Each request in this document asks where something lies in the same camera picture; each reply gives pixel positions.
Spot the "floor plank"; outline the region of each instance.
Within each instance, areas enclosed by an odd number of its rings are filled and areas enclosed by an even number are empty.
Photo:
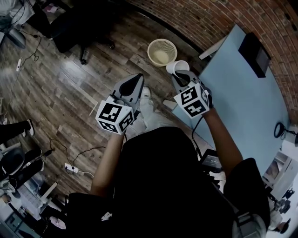
[[[36,34],[29,25],[24,31]],[[79,61],[80,48],[74,46],[61,54],[53,41],[42,38],[36,55],[38,61],[28,59],[18,80],[15,71],[18,59],[25,59],[34,52],[39,39],[27,36],[27,47],[22,50],[5,39],[0,49],[0,95],[4,108],[15,83],[7,117],[10,123],[31,118],[35,135],[16,137],[25,151],[38,145],[43,151],[50,148],[49,138],[59,140],[68,149],[68,159],[73,161],[78,153],[96,146],[105,146],[109,132],[99,128],[95,115],[101,100],[105,99],[116,82],[129,74],[143,73],[145,84],[152,91],[156,108],[181,127],[188,136],[191,130],[183,125],[162,105],[164,99],[173,100],[176,94],[165,67],[155,67],[147,56],[147,47],[158,38],[171,40],[178,49],[177,60],[186,60],[199,73],[207,62],[198,59],[198,53],[171,31],[140,13],[130,12],[120,17],[111,31],[115,49],[97,42],[86,50],[87,65]],[[127,136],[135,131],[128,130]],[[200,146],[207,145],[199,140]],[[92,177],[88,174],[69,175],[64,169],[68,162],[63,146],[53,141],[55,151],[45,159],[42,172],[48,183],[57,182],[60,194],[88,192]],[[80,155],[75,165],[82,171],[94,173],[104,149],[94,149]]]

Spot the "yellow basket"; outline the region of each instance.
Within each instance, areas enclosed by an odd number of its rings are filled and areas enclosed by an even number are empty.
[[[150,43],[147,54],[155,66],[162,67],[175,61],[177,49],[169,40],[157,39]]]

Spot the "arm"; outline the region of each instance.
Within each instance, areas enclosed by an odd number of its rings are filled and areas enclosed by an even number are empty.
[[[112,133],[91,185],[90,194],[107,197],[120,157],[123,135]]]
[[[219,161],[228,177],[232,169],[243,160],[242,155],[215,108],[203,114],[203,117],[213,137]]]

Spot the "white cable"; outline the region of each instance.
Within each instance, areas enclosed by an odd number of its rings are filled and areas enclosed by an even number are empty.
[[[78,170],[78,172],[91,174],[92,177],[94,178],[94,175],[93,175],[92,173],[89,173],[89,172],[83,172],[83,171],[80,171],[80,170]]]

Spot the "desk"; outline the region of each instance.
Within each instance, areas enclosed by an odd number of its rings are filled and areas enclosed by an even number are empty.
[[[238,52],[244,37],[235,25],[199,78],[212,91],[213,104],[243,158],[253,157],[264,174],[282,144],[274,138],[274,127],[279,121],[288,127],[289,116],[271,69],[259,79]],[[178,106],[172,112],[190,128],[200,118],[190,119]],[[215,148],[204,119],[196,133]]]

